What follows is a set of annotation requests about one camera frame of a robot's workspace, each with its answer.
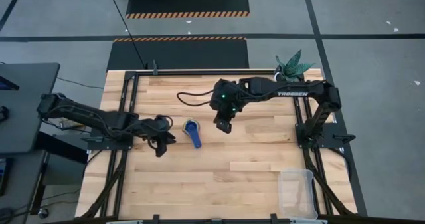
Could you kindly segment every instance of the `wooden table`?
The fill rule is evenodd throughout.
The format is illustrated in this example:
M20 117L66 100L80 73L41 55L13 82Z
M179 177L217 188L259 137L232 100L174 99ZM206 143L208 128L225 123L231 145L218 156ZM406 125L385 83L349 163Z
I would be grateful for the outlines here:
M124 73L108 73L101 109L118 109ZM265 219L271 213L284 218L278 205L279 171L305 168L296 140L292 99L273 98L247 105L232 121L232 133L225 134L215 127L216 112L209 105L185 106L176 98L180 91L209 91L220 78L237 81L250 76L253 75L140 77L135 112L141 118L170 115L174 119L171 133L177 143L169 145L163 157L156 158L146 142L134 140L127 159L120 219L152 219L153 214L160 214L161 219ZM321 71L309 70L305 79L322 80ZM209 97L183 98L198 103ZM314 112L317 103L310 103ZM301 109L305 120L304 107ZM203 146L199 150L182 132L188 118L201 125ZM321 153L330 188L348 209L356 212L344 159L326 149ZM76 216L83 214L103 189L109 156L110 151L103 151L87 167ZM316 187L323 213L323 196ZM109 214L114 192L110 195Z

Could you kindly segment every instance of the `blue object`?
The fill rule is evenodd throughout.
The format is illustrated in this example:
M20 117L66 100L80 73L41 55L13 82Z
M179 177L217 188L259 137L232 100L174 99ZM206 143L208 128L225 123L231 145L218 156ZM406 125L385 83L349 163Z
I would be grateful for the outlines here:
M199 138L199 124L194 120L187 120L183 125L183 131L192 139L195 148L202 146L201 139Z

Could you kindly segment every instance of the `clear plastic container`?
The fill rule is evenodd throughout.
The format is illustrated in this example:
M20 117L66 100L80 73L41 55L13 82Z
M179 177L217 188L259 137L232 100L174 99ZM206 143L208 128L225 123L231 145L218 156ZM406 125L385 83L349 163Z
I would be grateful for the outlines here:
M317 219L312 181L313 173L310 170L287 169L280 172L279 207L286 218Z

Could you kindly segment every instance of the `computer screen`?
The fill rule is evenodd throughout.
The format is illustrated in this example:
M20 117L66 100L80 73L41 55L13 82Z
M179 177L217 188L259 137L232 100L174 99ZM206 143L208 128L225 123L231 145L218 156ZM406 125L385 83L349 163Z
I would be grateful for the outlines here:
M0 76L0 90L18 90L19 86Z

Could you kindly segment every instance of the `concrete floor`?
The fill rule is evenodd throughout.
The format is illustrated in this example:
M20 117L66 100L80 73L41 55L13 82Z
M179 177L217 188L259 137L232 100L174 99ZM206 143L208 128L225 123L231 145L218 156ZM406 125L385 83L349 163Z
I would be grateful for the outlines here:
M0 0L0 17L11 0ZM313 34L305 0L249 0L247 18L127 20L134 35ZM117 0L125 11L128 0ZM425 0L312 0L322 34L425 33ZM126 35L112 0L18 0L3 37ZM425 40L324 40L340 88L367 212L425 219ZM0 61L58 62L59 77L102 86L111 41L0 42ZM321 59L313 39L248 39L250 68L275 68L274 55ZM102 91L59 81L55 92L98 106ZM42 127L53 133L56 130ZM74 191L75 187L62 187ZM55 188L52 194L60 193ZM70 219L75 205L51 207L45 221ZM29 223L39 223L33 218Z

